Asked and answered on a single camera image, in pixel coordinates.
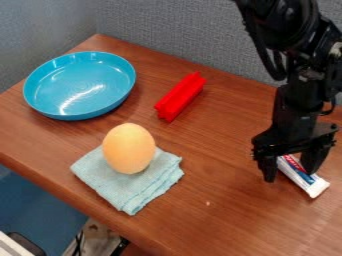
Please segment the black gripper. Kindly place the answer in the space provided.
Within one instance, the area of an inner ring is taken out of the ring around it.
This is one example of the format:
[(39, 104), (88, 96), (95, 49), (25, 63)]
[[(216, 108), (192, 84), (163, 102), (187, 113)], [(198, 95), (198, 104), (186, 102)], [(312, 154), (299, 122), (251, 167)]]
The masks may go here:
[(254, 159), (266, 182), (274, 182), (276, 157), (286, 154), (302, 154), (300, 164), (308, 175), (318, 171), (338, 131), (335, 124), (318, 122), (318, 117), (327, 114), (315, 87), (306, 92), (290, 84), (276, 89), (271, 126), (251, 140)]

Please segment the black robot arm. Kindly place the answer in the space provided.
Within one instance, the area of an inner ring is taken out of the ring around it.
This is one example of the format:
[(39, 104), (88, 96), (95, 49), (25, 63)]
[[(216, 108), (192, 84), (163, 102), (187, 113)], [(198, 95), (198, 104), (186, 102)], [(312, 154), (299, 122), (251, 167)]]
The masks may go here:
[(342, 93), (342, 30), (322, 16), (316, 0), (232, 0), (264, 68), (284, 84), (275, 92), (272, 119), (252, 139), (254, 160), (267, 182), (276, 158), (298, 153), (314, 174), (335, 145), (338, 126), (316, 119)]

